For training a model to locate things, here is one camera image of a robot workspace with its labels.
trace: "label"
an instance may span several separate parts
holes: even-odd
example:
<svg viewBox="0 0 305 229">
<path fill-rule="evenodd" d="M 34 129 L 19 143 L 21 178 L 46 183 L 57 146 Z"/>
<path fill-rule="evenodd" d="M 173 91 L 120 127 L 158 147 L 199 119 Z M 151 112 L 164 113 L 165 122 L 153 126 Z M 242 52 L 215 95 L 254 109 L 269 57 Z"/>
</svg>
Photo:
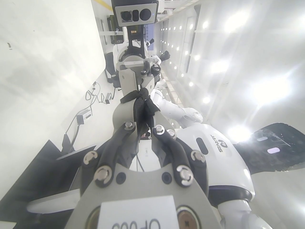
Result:
<svg viewBox="0 0 305 229">
<path fill-rule="evenodd" d="M 173 196 L 103 202 L 97 229 L 179 229 Z"/>
</svg>

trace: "bolt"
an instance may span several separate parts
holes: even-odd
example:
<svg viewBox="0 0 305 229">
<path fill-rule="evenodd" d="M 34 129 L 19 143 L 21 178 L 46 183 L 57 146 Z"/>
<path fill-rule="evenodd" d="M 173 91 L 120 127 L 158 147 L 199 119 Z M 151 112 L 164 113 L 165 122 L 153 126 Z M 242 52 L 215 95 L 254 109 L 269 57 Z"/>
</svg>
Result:
<svg viewBox="0 0 305 229">
<path fill-rule="evenodd" d="M 157 125 L 156 126 L 156 131 L 159 134 L 159 133 L 162 133 L 164 130 L 163 130 L 163 127 L 161 125 Z"/>
<path fill-rule="evenodd" d="M 128 121 L 125 123 L 125 128 L 128 128 L 128 129 L 131 129 L 133 126 L 132 122 L 131 121 Z"/>
<path fill-rule="evenodd" d="M 199 150 L 193 150 L 191 152 L 191 158 L 193 159 L 193 161 L 202 161 L 205 162 L 205 157 L 204 155 L 199 151 Z"/>
<path fill-rule="evenodd" d="M 196 158 L 197 160 L 199 160 L 199 161 L 201 161 L 202 158 L 203 158 L 202 154 L 199 153 L 199 152 L 195 152 L 194 156 L 195 156 L 195 158 Z"/>
<path fill-rule="evenodd" d="M 174 132 L 173 130 L 168 129 L 167 132 L 170 134 L 170 136 L 171 136 L 172 138 L 176 139 L 176 134 L 175 134 L 175 132 Z"/>
<path fill-rule="evenodd" d="M 186 180 L 188 181 L 191 177 L 190 175 L 190 172 L 188 172 L 187 169 L 183 169 L 182 171 L 180 171 L 180 177 L 183 179 L 183 180 Z"/>
<path fill-rule="evenodd" d="M 94 180 L 105 180 L 109 176 L 109 172 L 103 166 L 98 168 L 94 174 Z"/>
<path fill-rule="evenodd" d="M 89 151 L 83 159 L 83 162 L 85 165 L 88 165 L 93 159 L 96 159 L 98 157 L 98 154 L 96 151 Z"/>
</svg>

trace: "screw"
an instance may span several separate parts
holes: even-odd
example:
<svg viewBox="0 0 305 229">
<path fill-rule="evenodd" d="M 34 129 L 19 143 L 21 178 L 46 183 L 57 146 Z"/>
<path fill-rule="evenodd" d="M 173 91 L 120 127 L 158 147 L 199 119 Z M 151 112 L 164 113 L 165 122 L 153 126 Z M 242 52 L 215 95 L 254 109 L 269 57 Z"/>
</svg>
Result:
<svg viewBox="0 0 305 229">
<path fill-rule="evenodd" d="M 96 181 L 104 181 L 104 184 L 108 183 L 109 180 L 111 179 L 112 177 L 112 170 L 109 166 L 107 165 L 104 165 L 104 166 L 101 166 L 99 167 L 95 174 L 94 174 L 94 177 L 93 179 Z"/>
<path fill-rule="evenodd" d="M 128 121 L 125 123 L 125 128 L 128 128 L 128 129 L 131 129 L 133 126 L 132 122 L 131 121 Z"/>
<path fill-rule="evenodd" d="M 197 160 L 199 160 L 199 161 L 201 161 L 202 158 L 203 158 L 202 154 L 201 154 L 201 153 L 198 153 L 198 152 L 195 152 L 194 156 L 195 156 L 195 158 L 196 158 Z"/>
<path fill-rule="evenodd" d="M 180 173 L 182 179 L 181 184 L 184 186 L 190 186 L 193 183 L 194 175 L 191 169 L 185 165 L 179 165 L 177 171 Z"/>
<path fill-rule="evenodd" d="M 199 150 L 193 150 L 191 152 L 191 158 L 193 159 L 193 161 L 202 161 L 205 162 L 205 157 L 204 155 L 199 151 Z"/>
<path fill-rule="evenodd" d="M 96 159 L 98 157 L 98 154 L 96 151 L 89 151 L 83 159 L 83 162 L 85 165 L 88 165 L 93 159 Z"/>
<path fill-rule="evenodd" d="M 168 129 L 167 132 L 170 134 L 170 136 L 171 136 L 172 138 L 176 139 L 176 134 L 175 134 L 175 132 L 174 132 L 173 130 Z"/>
<path fill-rule="evenodd" d="M 158 135 L 161 135 L 161 134 L 164 133 L 164 128 L 163 128 L 162 125 L 157 125 L 157 126 L 155 126 L 155 128 L 156 128 L 156 131 L 157 131 Z"/>
<path fill-rule="evenodd" d="M 181 176 L 181 178 L 183 179 L 183 180 L 189 180 L 190 179 L 190 177 L 191 177 L 191 175 L 190 175 L 190 173 L 188 172 L 188 170 L 187 169 L 183 169 L 182 171 L 180 171 L 180 176 Z"/>
</svg>

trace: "white panel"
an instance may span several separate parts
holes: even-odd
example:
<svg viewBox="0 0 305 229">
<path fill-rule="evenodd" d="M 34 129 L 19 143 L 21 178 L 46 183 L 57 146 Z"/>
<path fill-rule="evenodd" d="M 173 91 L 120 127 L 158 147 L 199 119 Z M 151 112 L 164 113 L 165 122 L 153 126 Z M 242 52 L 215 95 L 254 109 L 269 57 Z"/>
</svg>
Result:
<svg viewBox="0 0 305 229">
<path fill-rule="evenodd" d="M 105 69 L 105 58 L 90 0 L 0 3 L 1 199 Z"/>
</svg>

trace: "camera lens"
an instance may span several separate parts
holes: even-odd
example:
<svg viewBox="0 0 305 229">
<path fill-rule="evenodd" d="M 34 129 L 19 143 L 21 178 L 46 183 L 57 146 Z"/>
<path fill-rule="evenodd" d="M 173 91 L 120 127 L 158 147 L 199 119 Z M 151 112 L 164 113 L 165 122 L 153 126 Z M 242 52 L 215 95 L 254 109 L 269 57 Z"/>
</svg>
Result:
<svg viewBox="0 0 305 229">
<path fill-rule="evenodd" d="M 139 21 L 139 11 L 138 10 L 133 10 L 132 11 L 132 19 L 134 22 Z"/>
<path fill-rule="evenodd" d="M 122 22 L 131 22 L 132 21 L 132 12 L 131 11 L 122 11 L 121 18 L 122 18 Z"/>
<path fill-rule="evenodd" d="M 149 9 L 143 9 L 140 12 L 140 18 L 142 21 L 147 21 L 148 19 L 150 19 L 150 16 L 152 15 L 152 13 L 150 12 Z"/>
</svg>

